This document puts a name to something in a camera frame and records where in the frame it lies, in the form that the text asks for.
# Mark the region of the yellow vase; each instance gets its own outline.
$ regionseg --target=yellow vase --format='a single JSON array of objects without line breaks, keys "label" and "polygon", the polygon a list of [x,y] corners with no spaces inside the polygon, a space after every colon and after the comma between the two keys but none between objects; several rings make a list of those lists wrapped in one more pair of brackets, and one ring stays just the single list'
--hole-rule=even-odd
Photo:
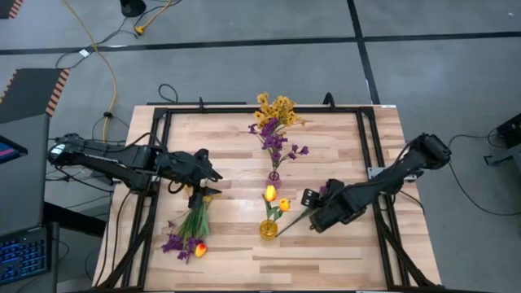
[{"label": "yellow vase", "polygon": [[264,240],[275,239],[277,232],[277,223],[273,220],[264,220],[259,226],[259,234]]}]

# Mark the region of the blue keyboard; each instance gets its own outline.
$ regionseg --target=blue keyboard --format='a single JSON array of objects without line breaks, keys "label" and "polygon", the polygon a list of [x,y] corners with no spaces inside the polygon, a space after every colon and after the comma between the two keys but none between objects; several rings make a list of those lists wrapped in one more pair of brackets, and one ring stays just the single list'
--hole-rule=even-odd
[{"label": "blue keyboard", "polygon": [[45,228],[0,238],[0,285],[47,272],[50,243]]}]

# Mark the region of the orange tulip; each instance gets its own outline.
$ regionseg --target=orange tulip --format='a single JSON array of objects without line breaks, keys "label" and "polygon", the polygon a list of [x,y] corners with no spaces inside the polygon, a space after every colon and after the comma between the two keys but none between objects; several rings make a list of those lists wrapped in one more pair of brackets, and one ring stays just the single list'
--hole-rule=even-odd
[{"label": "orange tulip", "polygon": [[280,208],[280,210],[283,212],[289,211],[290,201],[288,199],[281,199],[280,202],[278,202],[278,208]]},{"label": "orange tulip", "polygon": [[266,187],[266,193],[264,194],[264,198],[268,202],[272,202],[275,199],[277,199],[277,190],[274,186],[268,186]]},{"label": "orange tulip", "polygon": [[204,255],[204,253],[206,252],[207,250],[207,247],[206,245],[204,245],[203,243],[199,243],[196,247],[195,247],[195,256],[197,257],[201,257]]}]

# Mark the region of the warning stripe tape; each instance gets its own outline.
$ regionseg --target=warning stripe tape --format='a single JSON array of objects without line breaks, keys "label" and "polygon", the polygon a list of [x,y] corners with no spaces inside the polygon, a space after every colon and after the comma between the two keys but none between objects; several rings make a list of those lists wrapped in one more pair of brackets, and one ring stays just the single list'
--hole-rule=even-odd
[{"label": "warning stripe tape", "polygon": [[20,11],[20,8],[22,8],[22,3],[24,0],[15,0],[13,2],[13,6],[11,7],[11,10],[9,11],[9,19],[12,20],[18,15],[18,11]]},{"label": "warning stripe tape", "polygon": [[58,106],[59,97],[62,95],[63,87],[65,86],[65,83],[67,83],[68,74],[70,72],[70,69],[62,70],[62,72],[59,74],[58,81],[56,82],[55,89],[52,91],[52,94],[50,95],[46,112],[51,117],[55,114],[56,107]]},{"label": "warning stripe tape", "polygon": [[9,91],[9,87],[15,79],[16,73],[18,73],[18,69],[15,70],[15,73],[13,73],[12,77],[9,79],[9,82],[7,82],[6,90],[4,90],[2,95],[0,96],[0,103],[2,103],[3,99],[6,97],[7,91]]}]

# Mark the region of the wooden table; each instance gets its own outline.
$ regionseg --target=wooden table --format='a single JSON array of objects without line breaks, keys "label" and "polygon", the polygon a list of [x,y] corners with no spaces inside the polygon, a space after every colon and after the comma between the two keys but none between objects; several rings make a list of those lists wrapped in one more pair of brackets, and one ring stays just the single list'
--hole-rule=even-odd
[{"label": "wooden table", "polygon": [[[386,165],[389,165],[405,145],[398,111],[394,107],[374,107],[374,110]],[[129,142],[150,131],[153,111],[152,106],[135,107]],[[279,229],[302,212],[304,207],[300,206],[300,197],[304,188],[318,190],[329,178],[348,183],[367,180],[357,121],[353,114],[302,116],[312,122],[306,127],[296,125],[287,131],[288,147],[292,143],[307,145],[310,153],[295,161],[285,162],[278,170],[282,178],[278,197],[292,200],[291,210],[278,222]],[[271,163],[267,152],[261,150],[259,141],[248,133],[247,125],[253,121],[251,114],[173,116],[168,149],[190,153],[202,147],[209,149],[213,167],[224,177],[212,186],[223,192],[208,209],[211,229],[211,235],[206,239],[208,252],[201,259],[190,258],[187,265],[177,259],[175,251],[164,254],[160,247],[171,232],[167,220],[175,219],[187,210],[188,194],[170,195],[166,191],[168,182],[161,182],[145,289],[384,289],[386,286],[371,207],[349,225],[337,224],[322,234],[309,230],[309,220],[305,220],[273,241],[261,239],[259,224],[265,219],[261,193],[265,190]],[[370,138],[368,125],[366,123],[366,132]],[[374,149],[371,149],[371,156],[375,160]],[[418,199],[415,184],[405,184],[403,190]],[[107,277],[112,265],[116,215],[127,191],[126,187],[118,186],[114,194],[108,224],[109,257],[102,280]],[[136,200],[137,196],[131,195],[121,211],[116,263],[128,247]],[[396,198],[395,209],[404,249],[429,279],[439,283],[422,210],[415,202],[400,195]],[[399,282],[399,270],[391,248],[390,252],[395,282]],[[103,258],[102,246],[94,280],[99,275]],[[137,281],[140,260],[139,251],[134,258],[131,285]]]}]

